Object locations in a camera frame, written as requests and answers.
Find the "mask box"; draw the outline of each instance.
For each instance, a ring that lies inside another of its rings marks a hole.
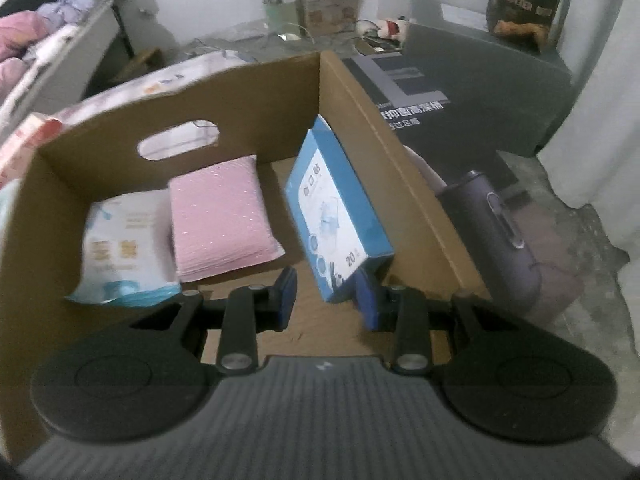
[[[325,301],[350,299],[355,271],[375,271],[393,256],[367,194],[321,116],[306,135],[285,194]]]

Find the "gray ribbed surface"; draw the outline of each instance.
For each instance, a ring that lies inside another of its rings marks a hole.
[[[28,479],[618,480],[631,468],[601,441],[507,444],[460,422],[431,385],[376,358],[272,358],[223,381],[162,436],[88,446],[58,436]]]

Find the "box handle hole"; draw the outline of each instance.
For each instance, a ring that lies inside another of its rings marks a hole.
[[[163,160],[203,146],[216,146],[220,131],[211,121],[189,121],[153,134],[138,144],[138,153],[146,160]]]

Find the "box label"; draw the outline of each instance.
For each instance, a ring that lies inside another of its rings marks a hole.
[[[392,130],[400,130],[401,128],[411,128],[422,124],[420,116],[437,110],[444,110],[446,102],[432,101],[419,105],[412,105],[401,108],[393,108],[389,102],[377,105],[380,115],[385,119],[386,123]]]
[[[367,259],[367,253],[319,150],[300,183],[298,203],[309,230],[307,247],[316,256],[316,271],[335,290]]]

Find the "white package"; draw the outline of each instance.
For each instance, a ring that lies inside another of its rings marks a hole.
[[[153,306],[180,292],[171,250],[169,190],[94,203],[82,241],[82,275],[70,300]]]

